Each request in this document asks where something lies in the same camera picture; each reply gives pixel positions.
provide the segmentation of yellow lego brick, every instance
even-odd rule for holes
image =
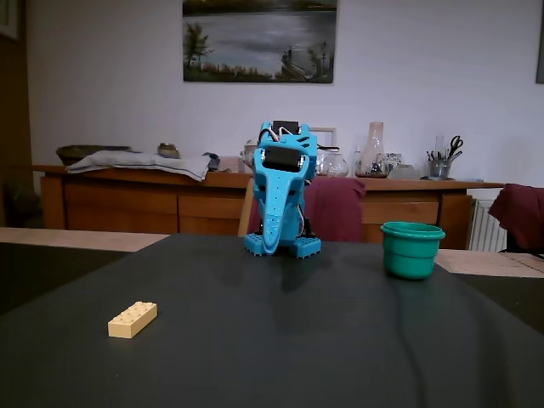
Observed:
[[[156,303],[136,302],[108,322],[110,337],[132,338],[156,318]]]

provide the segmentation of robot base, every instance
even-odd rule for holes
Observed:
[[[246,249],[253,255],[265,255],[263,236],[259,234],[247,234],[244,239]],[[306,258],[321,250],[321,240],[316,237],[299,236],[295,241],[286,247],[297,258]]]

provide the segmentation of maroon cloth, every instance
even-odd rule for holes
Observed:
[[[525,251],[544,248],[544,189],[507,184],[493,202],[490,215]]]
[[[365,184],[357,178],[312,180],[304,191],[304,216],[309,219],[312,231],[323,241],[360,241],[363,227],[360,199],[365,192]],[[257,200],[253,199],[247,231],[258,230],[260,224]]]

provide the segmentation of green plastic pot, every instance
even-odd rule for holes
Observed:
[[[425,279],[433,273],[434,257],[445,232],[433,225],[389,222],[382,225],[383,262],[392,275]]]

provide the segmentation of landscape painting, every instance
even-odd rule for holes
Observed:
[[[184,80],[332,83],[337,0],[185,0]]]

